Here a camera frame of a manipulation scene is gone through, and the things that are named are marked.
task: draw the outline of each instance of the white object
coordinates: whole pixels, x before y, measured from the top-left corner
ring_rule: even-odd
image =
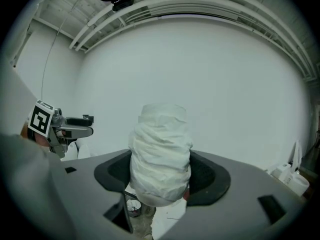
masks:
[[[295,142],[292,166],[291,166],[291,169],[290,169],[290,172],[292,174],[294,174],[295,171],[297,169],[299,169],[299,167],[301,165],[301,159],[302,159],[302,148],[301,148],[301,145],[300,145],[300,141],[297,140]]]
[[[290,174],[290,168],[291,165],[288,163],[281,164],[271,173],[271,175],[279,181],[284,182]]]
[[[78,159],[84,159],[84,158],[89,158],[89,157],[91,157],[89,147],[86,144],[83,144],[79,148]]]
[[[138,199],[163,207],[181,199],[191,175],[187,112],[178,105],[149,104],[129,135],[131,187]]]
[[[160,239],[186,213],[187,201],[183,198],[166,207],[157,207],[152,219],[152,237]]]
[[[256,0],[242,0],[245,1],[246,3],[249,3],[251,5],[253,5],[254,7],[257,7],[258,9],[260,9],[262,12],[264,12],[265,14],[267,14],[269,17],[271,17],[273,20],[275,20],[278,24],[280,24],[280,26],[289,34],[289,36],[297,43],[298,47],[301,49],[303,55],[306,57],[306,60],[308,62],[308,64],[310,65],[313,73],[315,74],[315,67],[313,66],[311,59],[305,49],[305,47],[302,45],[302,43],[300,42],[300,40],[297,38],[297,36],[292,32],[292,30],[279,18],[277,17],[277,15],[275,13],[273,13],[270,9],[268,9],[266,6],[264,6],[263,4],[257,2]],[[107,14],[108,12],[110,12],[112,10],[112,6],[107,6],[105,9],[101,10],[97,15],[95,15],[83,28],[82,30],[77,34],[77,36],[75,37],[75,39],[72,41],[72,43],[70,44],[69,48],[71,49],[76,42],[81,38],[81,36],[89,29],[90,26],[92,26],[96,21],[98,21],[101,17],[103,17],[103,15]],[[274,29],[275,26],[269,22],[271,24],[271,29]],[[298,50],[296,47],[294,47],[293,49],[296,53],[298,53]],[[310,71],[306,62],[303,61],[303,64],[305,67],[307,67],[308,72]]]
[[[137,200],[128,200],[126,201],[126,207],[128,211],[138,210],[141,207],[141,203]]]
[[[289,176],[286,181],[286,185],[299,197],[301,197],[303,193],[308,189],[310,183],[297,171]]]
[[[78,149],[75,142],[70,143],[68,150],[65,153],[64,158],[61,158],[61,161],[69,161],[78,159]]]
[[[303,193],[308,189],[309,182],[306,178],[299,174],[299,167],[302,159],[302,148],[300,145],[300,141],[297,140],[295,142],[294,154],[292,160],[292,166],[290,169],[290,173],[288,178],[285,180],[285,184],[295,192],[299,197],[303,195]]]
[[[97,32],[101,31],[101,29],[103,29],[106,25],[108,25],[110,22],[114,21],[115,19],[117,19],[118,17],[121,17],[135,9],[139,9],[145,6],[151,6],[151,5],[156,5],[156,4],[160,4],[163,2],[170,2],[170,1],[186,1],[186,0],[143,0],[140,2],[135,3],[134,5],[127,7],[121,11],[118,11],[117,13],[113,14],[112,16],[108,17],[107,19],[105,19],[102,23],[100,23],[98,26],[96,26],[86,37],[84,37],[82,39],[82,41],[79,43],[79,45],[77,46],[77,48],[75,49],[76,51],[79,51],[79,49],[91,38],[93,37]],[[277,32],[277,34],[289,45],[289,47],[296,53],[296,55],[299,57],[299,59],[302,61],[303,66],[306,68],[306,70],[308,71],[308,73],[310,74],[310,68],[309,65],[307,64],[307,62],[303,59],[302,55],[300,54],[300,52],[298,51],[297,47],[295,46],[294,43],[292,43],[292,41],[290,39],[288,39],[288,37],[281,32],[280,29],[278,29],[275,25],[273,25],[272,22],[268,21],[267,19],[265,19],[263,16],[261,16],[259,13],[246,8],[245,6],[238,4],[236,2],[230,1],[230,0],[189,0],[189,1],[201,1],[201,2],[208,2],[208,3],[215,3],[215,4],[219,4],[219,5],[223,5],[225,7],[230,7],[236,10],[242,10],[243,12],[247,13],[248,15],[256,18],[257,20],[261,21],[262,23],[264,23],[267,27],[269,27],[270,29],[273,29],[275,32]]]

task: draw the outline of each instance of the gray surface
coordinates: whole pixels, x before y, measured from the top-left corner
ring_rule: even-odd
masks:
[[[212,205],[187,207],[185,215],[161,239],[187,240],[194,236],[219,240],[252,238],[270,226],[258,203],[260,196],[273,195],[287,212],[293,213],[302,207],[297,195],[261,169],[210,153],[195,152],[230,173],[230,188]]]
[[[0,53],[0,133],[19,134],[37,99]]]
[[[94,177],[97,165],[127,149],[61,162],[56,154],[45,154],[36,144],[19,137],[2,137],[1,147],[2,173],[10,194],[42,231],[55,239],[137,239],[103,216],[119,202],[121,194],[105,190]],[[301,209],[299,197],[264,171],[217,155],[196,153],[229,171],[230,188],[212,205],[187,207],[186,214],[162,239],[268,239]],[[67,174],[67,167],[77,171]],[[264,195],[273,195],[287,211],[272,227],[257,200]]]

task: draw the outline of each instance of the white wall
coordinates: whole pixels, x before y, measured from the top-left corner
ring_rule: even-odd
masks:
[[[68,37],[59,34],[55,40],[57,31],[38,22],[31,24],[35,30],[20,54],[16,70],[38,99],[42,97],[43,80],[42,99],[61,108],[64,116],[73,116],[75,87],[85,55],[68,48]]]
[[[167,19],[110,39],[86,56],[76,101],[94,115],[83,141],[99,155],[125,149],[143,105],[158,102],[187,109],[194,150],[266,169],[308,144],[309,96],[293,63],[222,22]]]

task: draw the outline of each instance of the crumpled white fabric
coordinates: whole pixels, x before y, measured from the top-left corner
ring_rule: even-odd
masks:
[[[146,205],[162,207],[181,199],[191,175],[187,112],[178,105],[149,104],[129,135],[130,184]]]

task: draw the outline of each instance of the white cloth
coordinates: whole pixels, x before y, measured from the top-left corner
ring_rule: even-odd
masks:
[[[181,219],[186,210],[187,201],[183,198],[166,207],[157,207],[151,224],[153,239],[162,238]]]
[[[138,199],[162,207],[181,199],[191,175],[187,112],[178,105],[149,104],[129,135],[130,184]]]

